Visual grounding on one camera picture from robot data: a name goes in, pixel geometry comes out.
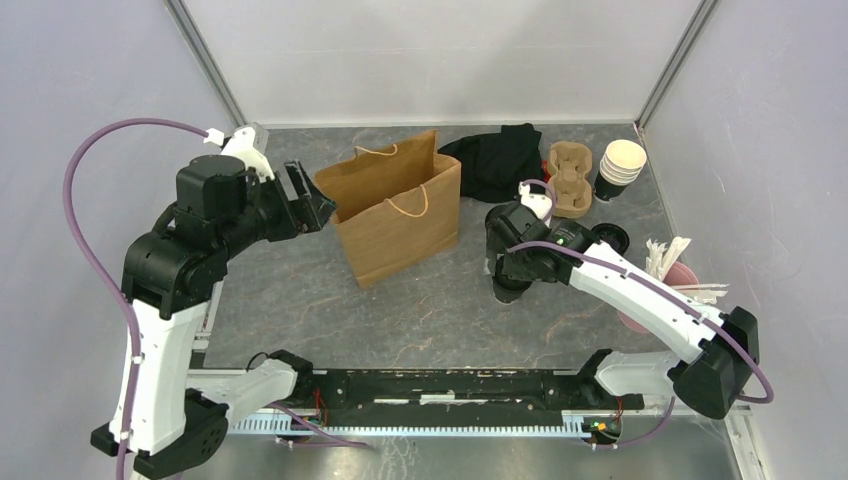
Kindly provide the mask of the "stack of white paper cups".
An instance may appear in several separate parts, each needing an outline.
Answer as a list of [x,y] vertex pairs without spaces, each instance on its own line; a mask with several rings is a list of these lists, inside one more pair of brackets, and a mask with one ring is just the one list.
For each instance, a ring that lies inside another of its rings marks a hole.
[[610,142],[599,162],[593,187],[595,198],[609,202],[620,196],[637,179],[647,159],[644,148],[634,141]]

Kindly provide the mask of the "stack of black lids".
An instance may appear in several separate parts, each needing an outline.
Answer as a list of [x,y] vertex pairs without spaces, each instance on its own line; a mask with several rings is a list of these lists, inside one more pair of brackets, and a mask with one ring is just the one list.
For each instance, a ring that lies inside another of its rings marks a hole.
[[630,247],[630,237],[619,225],[599,223],[591,228],[600,240],[608,243],[619,255],[624,256]]

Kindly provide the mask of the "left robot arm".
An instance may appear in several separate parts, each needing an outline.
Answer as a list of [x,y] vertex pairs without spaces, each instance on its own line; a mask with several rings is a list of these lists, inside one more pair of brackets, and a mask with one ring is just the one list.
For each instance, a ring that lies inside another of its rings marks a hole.
[[145,478],[199,466],[231,425],[274,402],[297,408],[313,397],[311,363],[283,351],[214,387],[187,384],[195,335],[229,262],[255,243],[317,232],[335,211],[299,162],[285,169],[294,198],[235,157],[193,159],[177,173],[176,201],[127,250],[120,290],[138,323],[130,343],[139,353],[124,373],[133,409],[118,409],[91,442],[110,456],[133,453]]

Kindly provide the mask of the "brown paper bag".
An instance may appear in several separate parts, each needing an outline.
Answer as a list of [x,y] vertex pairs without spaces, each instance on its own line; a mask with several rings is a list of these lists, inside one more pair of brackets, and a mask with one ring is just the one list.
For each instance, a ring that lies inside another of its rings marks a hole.
[[355,155],[314,176],[359,287],[368,288],[459,240],[461,163],[427,130]]

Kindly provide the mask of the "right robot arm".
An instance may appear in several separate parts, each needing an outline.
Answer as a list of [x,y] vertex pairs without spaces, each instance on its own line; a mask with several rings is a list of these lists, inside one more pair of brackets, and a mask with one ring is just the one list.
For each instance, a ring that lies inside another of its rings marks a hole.
[[758,321],[749,311],[725,312],[689,298],[626,260],[596,232],[574,221],[548,226],[518,201],[491,209],[485,228],[498,301],[512,303],[535,283],[560,283],[612,306],[665,345],[653,353],[600,353],[577,382],[585,405],[660,395],[720,420],[737,401],[773,401],[759,366]]

